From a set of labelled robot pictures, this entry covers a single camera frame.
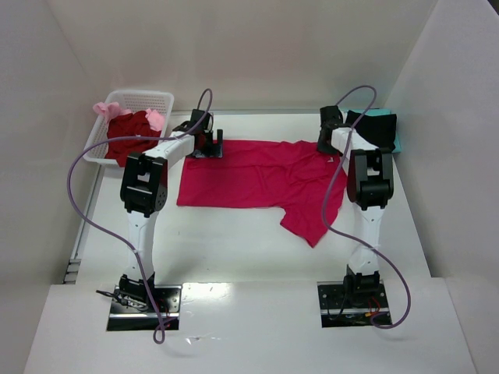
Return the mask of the magenta t shirt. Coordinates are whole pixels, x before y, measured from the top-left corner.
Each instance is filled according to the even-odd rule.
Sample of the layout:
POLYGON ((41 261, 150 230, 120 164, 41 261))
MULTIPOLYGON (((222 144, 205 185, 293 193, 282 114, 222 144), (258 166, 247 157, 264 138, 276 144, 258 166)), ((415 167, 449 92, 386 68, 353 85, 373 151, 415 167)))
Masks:
MULTIPOLYGON (((315 247, 327 228, 321 207, 339 165, 315 143, 227 140, 222 158, 187 158, 178 206, 284 210, 281 226, 315 247)), ((342 207, 346 177, 340 176, 328 205, 332 223, 342 207)))

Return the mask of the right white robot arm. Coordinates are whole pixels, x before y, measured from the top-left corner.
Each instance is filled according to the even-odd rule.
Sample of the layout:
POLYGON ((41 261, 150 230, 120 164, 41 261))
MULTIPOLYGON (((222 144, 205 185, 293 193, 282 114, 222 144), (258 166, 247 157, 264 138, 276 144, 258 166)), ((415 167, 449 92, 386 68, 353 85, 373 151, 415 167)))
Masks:
POLYGON ((320 109, 317 149, 339 154, 340 161, 321 207, 326 228, 356 243, 346 265, 342 301, 350 307, 365 305, 380 289, 378 245, 380 226, 394 195, 392 154, 397 116, 370 115, 367 111, 342 114, 338 106, 320 109), (332 227, 328 205, 332 188, 346 177, 346 195, 356 217, 353 233, 332 227))

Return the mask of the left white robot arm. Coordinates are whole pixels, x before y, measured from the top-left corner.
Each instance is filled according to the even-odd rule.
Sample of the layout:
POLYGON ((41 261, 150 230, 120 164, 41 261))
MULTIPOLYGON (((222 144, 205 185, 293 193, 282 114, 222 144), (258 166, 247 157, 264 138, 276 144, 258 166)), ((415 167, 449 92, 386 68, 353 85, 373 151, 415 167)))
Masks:
POLYGON ((212 114, 194 109, 190 120, 174 128, 170 140, 127 157, 120 198, 127 212, 132 253, 119 280, 120 295, 152 305, 149 296, 154 294, 154 228, 168 197, 168 170, 186 157, 222 156, 223 131, 213 131, 212 114))

